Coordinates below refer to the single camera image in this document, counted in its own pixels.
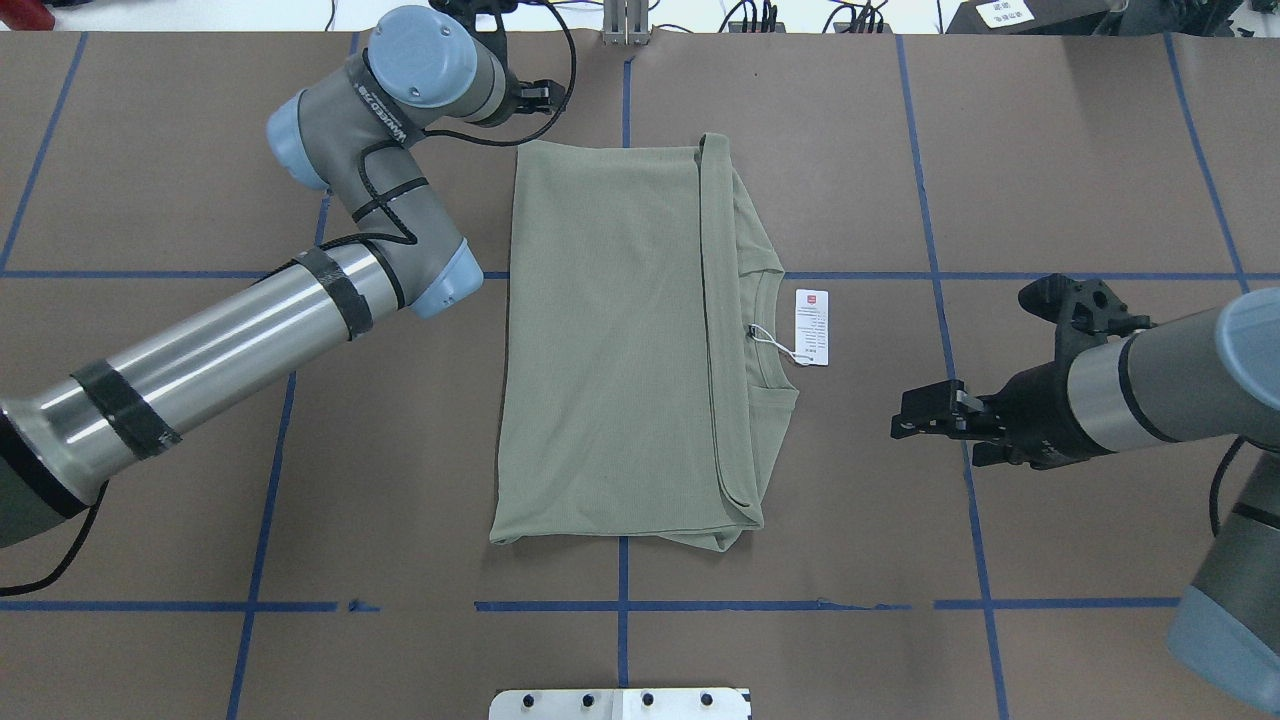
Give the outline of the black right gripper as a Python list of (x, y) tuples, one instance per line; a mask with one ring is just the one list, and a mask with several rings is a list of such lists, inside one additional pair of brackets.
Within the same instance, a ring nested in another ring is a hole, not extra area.
[(902, 392), (890, 437), (945, 436), (982, 441), (972, 446), (972, 465), (1028, 465), (1055, 469), (1111, 454), (1078, 421), (1068, 396), (1071, 364), (1084, 352), (1151, 328), (1151, 318), (1129, 306), (1101, 279), (1050, 274), (1018, 293), (1020, 307), (1055, 325), (1053, 359), (1015, 374), (984, 397), (963, 380), (941, 380)]

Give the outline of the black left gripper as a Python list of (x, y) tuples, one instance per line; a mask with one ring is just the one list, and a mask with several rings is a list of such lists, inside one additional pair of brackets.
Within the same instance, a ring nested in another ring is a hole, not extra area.
[(506, 15), (522, 1), (431, 1), (430, 8), (465, 29), (476, 51), (472, 87), (460, 100), (456, 118), (471, 126), (500, 126), (515, 115), (554, 117), (568, 90), (552, 81), (518, 79), (509, 68)]

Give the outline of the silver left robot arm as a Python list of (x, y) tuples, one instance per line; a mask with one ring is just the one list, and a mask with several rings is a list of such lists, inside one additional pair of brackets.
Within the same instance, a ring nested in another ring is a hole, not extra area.
[(435, 316), (484, 281), (468, 241), (411, 150), (436, 123), (556, 122), (573, 86), (520, 79), (506, 17), (516, 1), (398, 6), (364, 49), (268, 119), (269, 147), (329, 191), (353, 233), (315, 245), (228, 299), (52, 388), (3, 401), (1, 541), (13, 546), (96, 509), (108, 482), (401, 310)]

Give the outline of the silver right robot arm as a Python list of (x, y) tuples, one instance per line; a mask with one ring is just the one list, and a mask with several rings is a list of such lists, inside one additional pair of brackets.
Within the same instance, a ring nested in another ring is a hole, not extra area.
[(904, 392), (890, 434), (972, 443), (973, 462), (1065, 468), (1093, 457), (1229, 436), (1260, 451), (1181, 592), (1166, 644), (1220, 691), (1277, 712), (1277, 290), (1157, 324), (1100, 279), (1042, 277), (1018, 295), (1051, 322), (1053, 359), (993, 395), (959, 379)]

